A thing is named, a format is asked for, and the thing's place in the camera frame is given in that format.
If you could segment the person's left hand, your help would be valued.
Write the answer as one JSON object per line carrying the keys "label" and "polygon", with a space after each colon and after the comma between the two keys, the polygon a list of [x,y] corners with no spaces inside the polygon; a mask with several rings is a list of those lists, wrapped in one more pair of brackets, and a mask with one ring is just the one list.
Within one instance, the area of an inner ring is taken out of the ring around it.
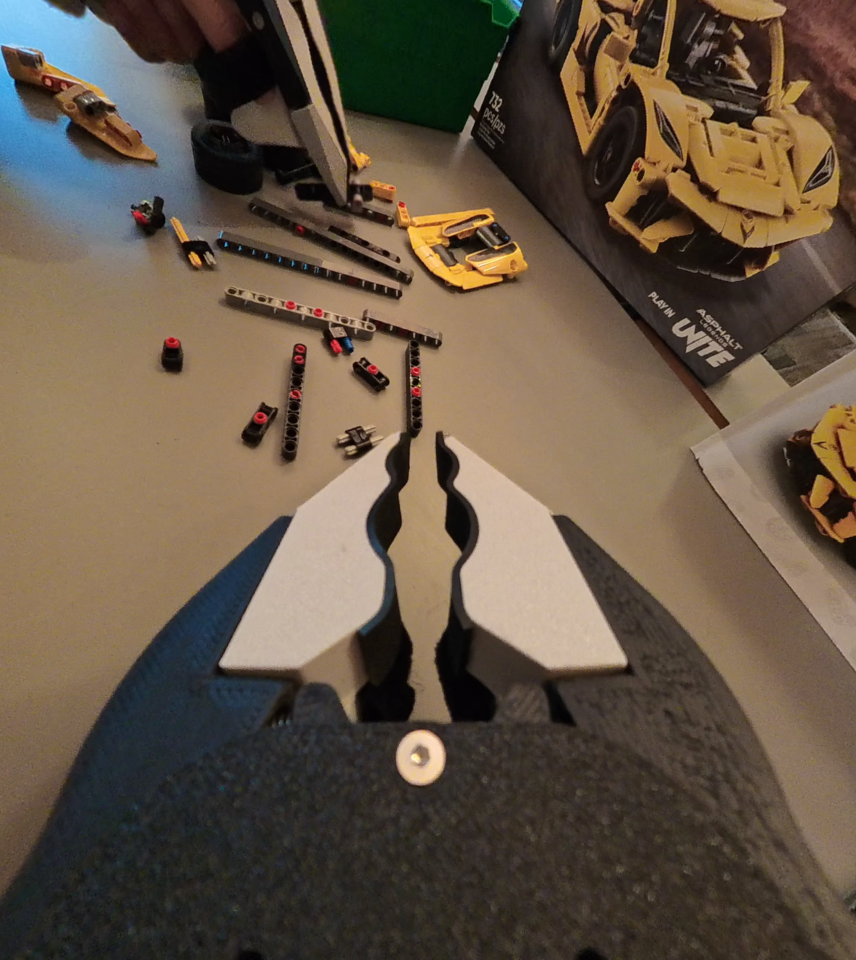
{"label": "person's left hand", "polygon": [[193,62],[203,47],[223,52],[249,28],[234,1],[87,1],[141,59]]}

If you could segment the toy car set box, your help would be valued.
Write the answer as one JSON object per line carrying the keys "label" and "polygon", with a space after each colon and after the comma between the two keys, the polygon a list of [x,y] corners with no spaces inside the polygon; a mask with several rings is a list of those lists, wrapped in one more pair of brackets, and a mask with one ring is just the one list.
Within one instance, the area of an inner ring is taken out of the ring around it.
{"label": "toy car set box", "polygon": [[856,1],[527,2],[472,134],[704,385],[856,282]]}

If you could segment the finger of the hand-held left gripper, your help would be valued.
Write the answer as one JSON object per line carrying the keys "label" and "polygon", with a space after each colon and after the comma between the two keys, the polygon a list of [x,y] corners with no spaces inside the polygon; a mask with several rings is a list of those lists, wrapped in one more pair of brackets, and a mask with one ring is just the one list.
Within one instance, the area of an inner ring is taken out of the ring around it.
{"label": "finger of the hand-held left gripper", "polygon": [[242,137],[256,145],[307,150],[278,85],[255,100],[233,107],[230,123]]}
{"label": "finger of the hand-held left gripper", "polygon": [[262,40],[292,125],[337,207],[354,205],[348,128],[336,65],[315,1],[265,1]]}

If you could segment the black toy tire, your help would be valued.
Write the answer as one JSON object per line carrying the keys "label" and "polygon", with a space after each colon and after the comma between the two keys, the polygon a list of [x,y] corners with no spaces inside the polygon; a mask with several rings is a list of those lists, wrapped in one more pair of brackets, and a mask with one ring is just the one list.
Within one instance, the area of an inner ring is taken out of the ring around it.
{"label": "black toy tire", "polygon": [[204,120],[191,130],[196,173],[209,186],[235,195],[250,195],[264,181],[262,153],[230,125]]}

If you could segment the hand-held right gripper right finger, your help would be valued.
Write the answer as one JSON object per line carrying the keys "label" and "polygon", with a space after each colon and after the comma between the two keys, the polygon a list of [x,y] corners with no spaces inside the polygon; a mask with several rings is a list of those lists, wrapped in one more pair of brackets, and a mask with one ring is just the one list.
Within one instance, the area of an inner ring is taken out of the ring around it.
{"label": "hand-held right gripper right finger", "polygon": [[556,517],[456,438],[435,436],[445,530],[459,549],[435,663],[447,702],[624,671],[628,659]]}

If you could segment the green plastic bin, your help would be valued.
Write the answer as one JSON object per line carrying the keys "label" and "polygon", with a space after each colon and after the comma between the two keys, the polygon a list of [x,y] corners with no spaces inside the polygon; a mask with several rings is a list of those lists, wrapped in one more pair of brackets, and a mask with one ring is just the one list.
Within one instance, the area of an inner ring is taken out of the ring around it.
{"label": "green plastic bin", "polygon": [[515,1],[320,1],[345,108],[458,134]]}

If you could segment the toy car instruction booklet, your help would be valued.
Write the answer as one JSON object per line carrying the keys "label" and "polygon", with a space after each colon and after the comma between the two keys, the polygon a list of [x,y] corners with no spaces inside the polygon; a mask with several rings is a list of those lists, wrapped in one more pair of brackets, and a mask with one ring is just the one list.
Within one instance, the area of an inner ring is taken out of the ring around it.
{"label": "toy car instruction booklet", "polygon": [[856,351],[693,453],[856,672]]}

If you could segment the yellow toy car body section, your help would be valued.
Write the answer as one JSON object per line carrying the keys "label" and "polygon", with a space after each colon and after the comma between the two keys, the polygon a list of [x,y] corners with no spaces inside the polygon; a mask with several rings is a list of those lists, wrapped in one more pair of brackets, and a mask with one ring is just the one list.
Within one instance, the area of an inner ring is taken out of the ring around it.
{"label": "yellow toy car body section", "polygon": [[490,208],[414,217],[407,233],[429,272],[464,291],[513,279],[528,268]]}

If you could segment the group of black pinned beams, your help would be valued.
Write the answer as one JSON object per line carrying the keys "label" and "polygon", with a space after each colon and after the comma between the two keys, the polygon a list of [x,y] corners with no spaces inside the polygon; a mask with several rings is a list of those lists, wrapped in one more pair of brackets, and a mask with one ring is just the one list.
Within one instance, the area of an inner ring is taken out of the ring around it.
{"label": "group of black pinned beams", "polygon": [[217,267],[191,267],[204,280],[194,282],[183,301],[194,311],[218,307],[217,314],[205,316],[233,317],[235,332],[245,316],[245,332],[271,329],[301,337],[292,348],[285,391],[282,457],[297,457],[306,429],[306,385],[335,426],[350,413],[377,411],[387,432],[398,425],[418,437],[425,420],[422,354],[438,350],[443,336],[399,313],[410,276],[391,258],[387,276],[364,275],[314,250],[294,249],[279,236],[220,230],[209,244]]}

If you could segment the small yellow blue pin piece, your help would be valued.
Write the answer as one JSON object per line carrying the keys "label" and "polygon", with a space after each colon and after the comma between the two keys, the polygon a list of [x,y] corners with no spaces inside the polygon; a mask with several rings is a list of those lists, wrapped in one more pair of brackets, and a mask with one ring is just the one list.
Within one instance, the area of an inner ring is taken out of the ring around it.
{"label": "small yellow blue pin piece", "polygon": [[212,247],[201,237],[191,238],[177,217],[169,219],[171,229],[188,263],[194,270],[215,269],[217,260]]}

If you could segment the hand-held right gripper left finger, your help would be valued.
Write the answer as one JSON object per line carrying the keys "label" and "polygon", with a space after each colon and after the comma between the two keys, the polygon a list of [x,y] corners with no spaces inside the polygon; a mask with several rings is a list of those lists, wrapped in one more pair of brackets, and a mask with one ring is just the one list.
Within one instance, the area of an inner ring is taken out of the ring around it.
{"label": "hand-held right gripper left finger", "polygon": [[393,433],[297,508],[218,667],[329,685],[350,714],[402,647],[395,571],[410,442]]}

